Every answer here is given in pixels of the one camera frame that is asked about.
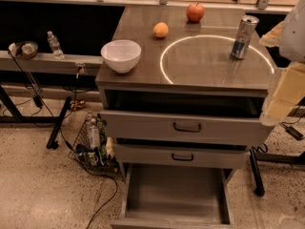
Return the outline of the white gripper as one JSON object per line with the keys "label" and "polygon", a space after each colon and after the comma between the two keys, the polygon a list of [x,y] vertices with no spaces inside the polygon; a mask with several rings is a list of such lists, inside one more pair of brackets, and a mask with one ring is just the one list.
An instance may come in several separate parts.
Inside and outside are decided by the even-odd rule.
{"label": "white gripper", "polygon": [[274,126],[305,97],[305,64],[300,63],[305,61],[305,0],[300,0],[283,22],[264,34],[259,44],[279,46],[281,56],[297,61],[276,69],[269,84],[259,120],[265,126]]}

